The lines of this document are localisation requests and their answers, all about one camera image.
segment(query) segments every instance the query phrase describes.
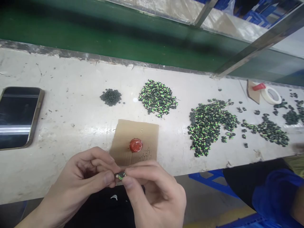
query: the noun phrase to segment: black component pile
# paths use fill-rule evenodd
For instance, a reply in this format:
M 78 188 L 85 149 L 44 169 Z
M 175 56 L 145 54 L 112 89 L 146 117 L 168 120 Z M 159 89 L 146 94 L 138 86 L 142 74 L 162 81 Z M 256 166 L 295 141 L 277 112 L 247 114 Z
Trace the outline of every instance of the black component pile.
M 298 97 L 298 95 L 296 93 L 291 93 L 292 97 Z M 304 108 L 302 108 L 302 104 L 301 101 L 295 100 L 295 102 L 297 102 L 297 109 L 299 111 L 299 115 L 295 112 L 295 108 L 292 107 L 291 105 L 287 106 L 287 102 L 285 101 L 285 99 L 282 99 L 282 103 L 281 104 L 275 104 L 273 106 L 274 111 L 273 114 L 275 114 L 276 116 L 278 115 L 278 110 L 279 108 L 285 108 L 285 109 L 290 109 L 286 114 L 283 115 L 283 118 L 285 119 L 285 123 L 287 125 L 294 125 L 294 124 L 298 124 L 299 120 L 304 119 Z
M 294 108 L 292 107 L 291 110 L 283 115 L 283 118 L 285 119 L 287 125 L 294 125 L 298 124 L 300 116 L 294 111 Z
M 298 94 L 297 93 L 290 93 L 290 96 L 294 97 L 294 98 L 298 98 Z
M 304 104 L 304 101 L 303 100 L 301 100 L 301 101 L 295 100 L 295 102 L 297 103 L 299 118 L 304 123 L 304 108 L 302 107 L 302 105 Z
M 105 89 L 106 92 L 100 96 L 100 99 L 104 101 L 106 105 L 113 106 L 121 100 L 121 93 L 118 90 Z
M 256 134 L 258 132 L 260 136 L 263 137 L 266 141 L 276 143 L 282 147 L 287 146 L 289 138 L 286 132 L 282 131 L 281 127 L 279 127 L 276 123 L 270 121 L 268 116 L 269 114 L 267 113 L 263 114 L 263 122 L 258 126 L 248 124 L 245 120 L 243 120 L 242 127 L 246 127 L 249 130 L 252 130 L 253 134 Z
M 223 110 L 227 105 L 232 102 L 229 100 L 228 104 L 222 100 L 212 99 L 208 100 L 211 104 L 199 104 L 196 109 L 191 109 L 190 121 L 191 125 L 188 126 L 188 134 L 191 135 L 190 139 L 193 141 L 191 150 L 195 150 L 194 156 L 200 157 L 209 154 L 211 143 L 219 139 L 220 127 L 230 132 L 234 131 L 237 124 L 240 124 L 237 117 L 232 115 L 227 110 Z M 229 133 L 229 139 L 235 136 L 234 133 Z M 227 142 L 227 137 L 222 137 L 222 142 Z
M 138 100 L 148 109 L 148 114 L 158 112 L 159 114 L 156 114 L 158 118 L 162 118 L 163 114 L 168 115 L 170 108 L 176 109 L 178 106 L 176 97 L 172 96 L 171 89 L 151 79 L 145 83 Z

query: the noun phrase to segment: red lid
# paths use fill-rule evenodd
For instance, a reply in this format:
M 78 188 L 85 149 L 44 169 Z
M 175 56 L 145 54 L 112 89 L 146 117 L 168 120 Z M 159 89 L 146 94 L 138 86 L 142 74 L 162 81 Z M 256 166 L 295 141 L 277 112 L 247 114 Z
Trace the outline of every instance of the red lid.
M 130 150 L 132 151 L 132 153 L 136 153 L 139 152 L 142 149 L 143 142 L 140 139 L 132 139 L 130 141 Z
M 261 90 L 261 89 L 266 89 L 266 86 L 265 86 L 264 83 L 260 83 L 260 84 L 258 84 L 258 85 L 256 85 L 256 86 L 252 87 L 252 89 L 253 89 L 254 91 L 257 91 L 257 90 Z

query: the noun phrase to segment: phone screen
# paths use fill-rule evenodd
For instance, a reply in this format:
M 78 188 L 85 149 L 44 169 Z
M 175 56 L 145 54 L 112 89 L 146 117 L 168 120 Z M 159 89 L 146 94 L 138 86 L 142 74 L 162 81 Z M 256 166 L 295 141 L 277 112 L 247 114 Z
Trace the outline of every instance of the phone screen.
M 4 90 L 0 100 L 0 149 L 27 144 L 31 130 L 34 130 L 33 119 L 40 92 L 39 88 L 31 87 L 8 87 Z

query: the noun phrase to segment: workbench surface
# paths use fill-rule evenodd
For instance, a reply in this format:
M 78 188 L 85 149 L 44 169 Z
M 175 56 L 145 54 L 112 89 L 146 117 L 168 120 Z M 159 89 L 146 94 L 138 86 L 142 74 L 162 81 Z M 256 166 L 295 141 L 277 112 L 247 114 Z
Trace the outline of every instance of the workbench surface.
M 155 114 L 148 115 L 143 104 L 136 102 L 148 79 L 164 83 L 180 100 L 177 109 L 170 110 L 162 119 Z M 303 141 L 303 124 L 286 126 L 282 114 L 288 110 L 278 109 L 279 115 L 275 116 L 273 106 L 262 97 L 260 105 L 249 99 L 245 80 L 218 80 L 204 75 L 0 48 L 0 82 L 1 90 L 7 86 L 45 90 L 32 145 L 0 151 L 0 204 L 43 197 L 67 160 L 78 152 L 94 146 L 109 151 L 118 119 L 159 125 L 157 161 L 174 176 L 294 155 L 298 153 L 295 145 Z M 289 87 L 272 87 L 296 108 L 294 98 L 289 96 Z M 125 104 L 105 105 L 99 96 L 106 88 L 122 93 L 121 102 Z M 304 99 L 301 89 L 292 92 L 298 94 L 298 100 Z M 227 143 L 218 140 L 211 144 L 208 157 L 195 158 L 187 133 L 189 113 L 198 103 L 207 104 L 212 98 L 232 99 L 234 105 L 227 110 L 236 114 L 239 121 L 246 119 L 250 124 L 262 122 L 263 113 L 269 113 L 270 120 L 286 129 L 290 144 L 283 148 L 250 132 L 246 134 L 247 139 L 242 139 L 239 125 L 233 140 Z M 238 113 L 237 107 L 245 107 L 247 111 Z M 257 109 L 261 111 L 258 116 L 253 113 Z

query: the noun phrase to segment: black pants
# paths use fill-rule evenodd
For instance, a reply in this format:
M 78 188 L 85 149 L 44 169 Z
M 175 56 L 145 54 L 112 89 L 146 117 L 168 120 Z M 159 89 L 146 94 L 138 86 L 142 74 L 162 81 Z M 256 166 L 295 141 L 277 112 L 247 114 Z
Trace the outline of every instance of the black pants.
M 134 213 L 123 185 L 92 194 L 65 228 L 135 228 Z
M 291 170 L 288 164 L 282 158 L 279 158 L 226 168 L 223 170 L 223 174 L 232 191 L 254 210 L 252 195 L 255 187 L 263 185 L 269 173 L 283 168 Z

